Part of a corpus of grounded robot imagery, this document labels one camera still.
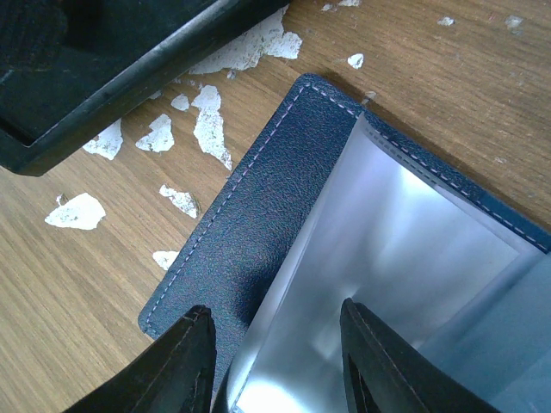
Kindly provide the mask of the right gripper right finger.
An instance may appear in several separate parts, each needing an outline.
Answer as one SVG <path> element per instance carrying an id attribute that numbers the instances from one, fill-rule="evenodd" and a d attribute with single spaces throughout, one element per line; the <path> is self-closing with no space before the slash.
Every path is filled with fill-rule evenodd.
<path id="1" fill-rule="evenodd" d="M 365 305 L 347 298 L 340 314 L 349 412 L 495 412 L 433 366 Z"/>

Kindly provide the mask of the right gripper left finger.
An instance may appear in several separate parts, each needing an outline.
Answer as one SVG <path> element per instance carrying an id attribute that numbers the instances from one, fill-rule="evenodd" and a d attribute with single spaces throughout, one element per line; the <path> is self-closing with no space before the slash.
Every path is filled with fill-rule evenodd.
<path id="1" fill-rule="evenodd" d="M 68 412 L 209 412 L 216 330 L 211 311 L 195 305 L 112 379 Z"/>

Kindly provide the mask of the navy blue card holder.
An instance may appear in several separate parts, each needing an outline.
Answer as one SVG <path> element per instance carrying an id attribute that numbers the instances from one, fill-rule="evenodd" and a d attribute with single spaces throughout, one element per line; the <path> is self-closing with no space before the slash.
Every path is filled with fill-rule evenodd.
<path id="1" fill-rule="evenodd" d="M 346 299 L 498 410 L 549 411 L 549 231 L 306 74 L 139 327 L 210 308 L 217 411 L 345 412 Z"/>

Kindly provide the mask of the black bin with red cards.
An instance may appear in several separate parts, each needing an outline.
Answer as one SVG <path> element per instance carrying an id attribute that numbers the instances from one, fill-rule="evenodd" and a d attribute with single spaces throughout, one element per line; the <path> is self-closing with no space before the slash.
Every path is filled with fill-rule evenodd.
<path id="1" fill-rule="evenodd" d="M 4 1 L 1 165 L 41 176 L 281 1 Z"/>

